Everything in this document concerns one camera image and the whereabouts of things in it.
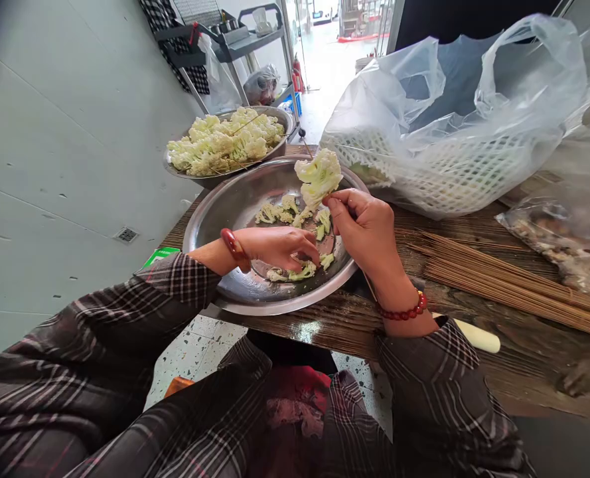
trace fire extinguisher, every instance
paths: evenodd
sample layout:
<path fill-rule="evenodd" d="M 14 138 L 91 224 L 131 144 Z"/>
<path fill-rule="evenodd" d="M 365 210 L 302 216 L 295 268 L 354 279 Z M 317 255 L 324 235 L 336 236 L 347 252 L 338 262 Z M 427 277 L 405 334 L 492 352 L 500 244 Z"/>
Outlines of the fire extinguisher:
<path fill-rule="evenodd" d="M 299 64 L 297 53 L 295 53 L 295 61 L 293 61 L 293 85 L 295 87 L 296 92 L 303 91 L 303 80 L 301 79 L 301 65 Z"/>

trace doorway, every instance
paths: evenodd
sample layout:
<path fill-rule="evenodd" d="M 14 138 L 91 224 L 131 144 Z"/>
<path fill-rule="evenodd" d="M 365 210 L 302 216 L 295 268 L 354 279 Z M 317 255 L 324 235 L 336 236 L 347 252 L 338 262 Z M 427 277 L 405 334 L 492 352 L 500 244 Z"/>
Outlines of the doorway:
<path fill-rule="evenodd" d="M 319 144 L 323 128 L 355 74 L 385 54 L 394 0 L 293 0 L 293 51 L 301 63 L 301 127 Z"/>

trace wooden table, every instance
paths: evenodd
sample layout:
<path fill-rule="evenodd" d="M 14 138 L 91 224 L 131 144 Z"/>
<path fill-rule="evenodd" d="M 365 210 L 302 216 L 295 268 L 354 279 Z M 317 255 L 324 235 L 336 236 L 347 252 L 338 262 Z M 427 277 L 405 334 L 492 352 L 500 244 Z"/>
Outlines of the wooden table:
<path fill-rule="evenodd" d="M 305 154 L 305 147 L 289 145 L 287 154 Z M 181 248 L 191 214 L 205 197 L 202 193 L 162 242 Z M 555 267 L 512 237 L 494 216 L 506 210 L 495 202 L 469 216 L 436 222 L 394 207 L 396 241 L 409 274 L 421 277 L 425 258 L 410 250 L 420 244 L 422 229 L 458 240 L 518 267 L 557 280 Z M 481 244 L 492 243 L 484 247 Z M 472 323 L 500 337 L 498 354 L 480 352 L 489 386 L 508 412 L 530 405 L 544 406 L 590 417 L 590 335 L 540 319 L 481 297 L 427 281 L 430 310 Z M 250 317 L 211 305 L 203 312 L 215 319 L 376 360 L 373 332 L 382 328 L 372 303 L 338 290 L 326 299 L 278 317 Z"/>

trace person's lap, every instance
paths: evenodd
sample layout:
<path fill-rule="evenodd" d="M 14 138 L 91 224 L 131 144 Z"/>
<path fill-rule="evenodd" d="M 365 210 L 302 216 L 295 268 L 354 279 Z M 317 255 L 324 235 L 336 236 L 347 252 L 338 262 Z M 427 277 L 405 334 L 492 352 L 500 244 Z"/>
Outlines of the person's lap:
<path fill-rule="evenodd" d="M 329 350 L 250 329 L 246 337 L 268 356 L 273 366 L 309 365 L 326 375 L 337 372 Z"/>

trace checkered cloth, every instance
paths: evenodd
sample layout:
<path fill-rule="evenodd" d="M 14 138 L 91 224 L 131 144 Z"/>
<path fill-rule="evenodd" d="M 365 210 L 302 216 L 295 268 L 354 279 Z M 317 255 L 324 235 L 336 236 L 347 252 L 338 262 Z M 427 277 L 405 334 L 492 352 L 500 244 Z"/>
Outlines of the checkered cloth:
<path fill-rule="evenodd" d="M 175 12 L 169 3 L 169 0 L 139 0 L 140 6 L 144 10 L 144 15 L 149 22 L 149 26 L 151 27 L 151 32 L 156 33 L 162 30 L 168 30 L 170 28 L 181 27 L 180 24 L 175 19 Z M 190 88 L 188 87 L 188 83 L 182 78 L 180 75 L 179 70 L 175 67 L 175 65 L 171 62 L 169 58 L 169 54 L 165 48 L 165 44 L 169 43 L 173 50 L 177 54 L 185 54 L 189 53 L 188 43 L 185 39 L 173 39 L 173 40 L 166 40 L 158 42 L 160 47 L 160 51 L 162 52 L 162 56 L 167 61 L 171 70 L 175 74 L 175 78 L 180 82 L 182 88 L 187 93 L 191 93 Z M 188 77 L 191 79 L 193 84 L 195 85 L 195 89 L 199 94 L 210 94 L 210 90 L 208 89 L 208 77 L 206 76 L 206 68 L 203 66 L 189 66 L 186 69 L 186 73 Z"/>
<path fill-rule="evenodd" d="M 184 254 L 72 302 L 0 354 L 0 476 L 237 477 L 266 430 L 271 361 L 243 338 L 218 370 L 142 413 L 157 357 L 220 278 Z M 531 477 L 516 427 L 453 321 L 377 337 L 394 444 L 347 371 L 332 378 L 324 477 Z M 296 468 L 284 463 L 284 475 Z"/>

